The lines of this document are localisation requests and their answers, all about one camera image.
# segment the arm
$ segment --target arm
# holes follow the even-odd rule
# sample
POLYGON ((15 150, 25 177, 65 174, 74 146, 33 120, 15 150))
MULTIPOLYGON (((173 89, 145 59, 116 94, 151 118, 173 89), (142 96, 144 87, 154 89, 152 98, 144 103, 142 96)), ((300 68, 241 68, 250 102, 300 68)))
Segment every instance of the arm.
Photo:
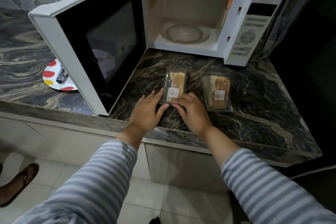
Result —
POLYGON ((142 96, 129 118, 129 125, 108 141, 47 201, 29 210, 15 223, 116 223, 126 197, 137 150, 142 137, 159 122, 169 106, 155 114, 163 90, 142 96))
POLYGON ((204 105, 193 93, 182 95, 173 106, 210 149, 224 182, 253 223, 336 223, 336 215, 306 190, 214 128, 204 105))

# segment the countertop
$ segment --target countertop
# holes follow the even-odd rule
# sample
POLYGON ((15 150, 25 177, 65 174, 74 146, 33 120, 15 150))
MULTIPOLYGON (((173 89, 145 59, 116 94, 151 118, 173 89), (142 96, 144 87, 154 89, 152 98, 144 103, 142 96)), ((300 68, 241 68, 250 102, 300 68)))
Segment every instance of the countertop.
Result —
MULTIPOLYGON (((162 87, 166 67, 187 69, 187 92, 202 101, 200 72, 224 72, 230 75, 234 111, 209 112, 214 126, 263 159, 295 164, 322 155, 272 64, 257 54, 246 67, 236 67, 222 59, 149 49, 109 117, 95 115, 78 91, 57 91, 43 82, 53 59, 27 12, 0 11, 0 111, 120 132, 141 95, 162 87)), ((173 107, 146 138, 205 148, 173 107)))

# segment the striped shirt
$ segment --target striped shirt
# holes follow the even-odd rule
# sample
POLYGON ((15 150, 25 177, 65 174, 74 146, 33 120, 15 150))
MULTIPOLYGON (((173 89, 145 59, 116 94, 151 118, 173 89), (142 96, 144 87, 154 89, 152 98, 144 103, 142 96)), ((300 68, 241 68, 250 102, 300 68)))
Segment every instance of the striped shirt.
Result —
MULTIPOLYGON (((52 197, 15 224, 116 223, 136 160, 137 152, 126 142, 103 144, 52 197)), ((250 150, 232 154, 222 177, 253 223, 336 223, 335 214, 250 150)))

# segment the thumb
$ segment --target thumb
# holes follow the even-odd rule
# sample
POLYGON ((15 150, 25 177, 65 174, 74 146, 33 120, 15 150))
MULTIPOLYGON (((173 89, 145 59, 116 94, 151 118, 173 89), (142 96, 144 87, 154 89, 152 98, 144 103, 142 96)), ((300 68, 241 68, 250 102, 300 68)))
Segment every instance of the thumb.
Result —
POLYGON ((178 113, 181 115, 182 120, 185 120, 187 118, 187 113, 185 110, 178 104, 173 104, 173 106, 178 110, 178 113))
POLYGON ((162 105, 158 111, 156 112, 155 118, 159 121, 163 115, 163 113, 165 112, 165 110, 167 110, 167 108, 169 107, 169 104, 164 104, 162 105))

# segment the microwave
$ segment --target microwave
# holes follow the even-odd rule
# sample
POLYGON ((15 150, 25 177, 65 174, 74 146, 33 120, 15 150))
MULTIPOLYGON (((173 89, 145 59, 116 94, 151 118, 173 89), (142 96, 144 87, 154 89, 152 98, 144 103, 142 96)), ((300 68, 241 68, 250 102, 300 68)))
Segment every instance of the microwave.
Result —
POLYGON ((62 0, 29 18, 93 112, 109 115, 147 48, 245 66, 282 0, 62 0))

